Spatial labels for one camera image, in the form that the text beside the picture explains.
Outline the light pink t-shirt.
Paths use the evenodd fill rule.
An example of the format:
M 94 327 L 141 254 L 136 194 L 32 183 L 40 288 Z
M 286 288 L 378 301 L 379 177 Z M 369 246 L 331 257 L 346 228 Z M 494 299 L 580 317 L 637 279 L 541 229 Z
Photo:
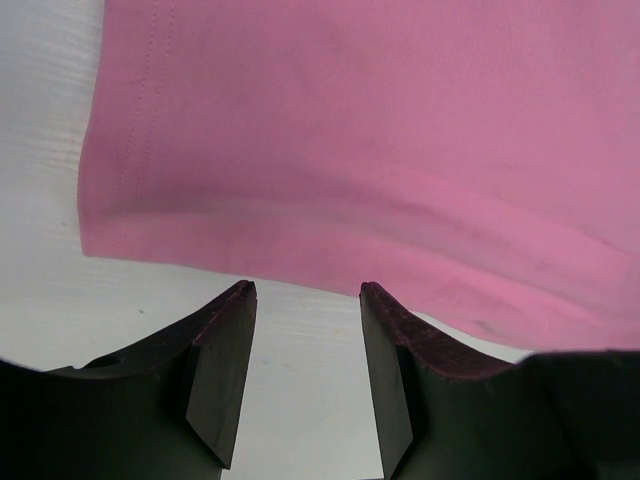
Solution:
M 635 1 L 109 1 L 83 252 L 639 345 Z

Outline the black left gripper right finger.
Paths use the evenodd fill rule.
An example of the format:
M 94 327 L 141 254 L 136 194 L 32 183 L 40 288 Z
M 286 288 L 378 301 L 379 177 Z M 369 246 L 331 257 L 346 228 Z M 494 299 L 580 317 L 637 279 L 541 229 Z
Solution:
M 534 354 L 511 364 L 360 292 L 387 479 L 635 479 L 639 355 Z

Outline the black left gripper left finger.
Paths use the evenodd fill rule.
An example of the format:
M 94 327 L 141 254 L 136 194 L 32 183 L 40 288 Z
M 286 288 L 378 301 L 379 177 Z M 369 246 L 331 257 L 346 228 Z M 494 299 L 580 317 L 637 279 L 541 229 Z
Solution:
M 1 365 L 5 479 L 217 479 L 229 469 L 257 311 L 240 281 L 81 368 Z

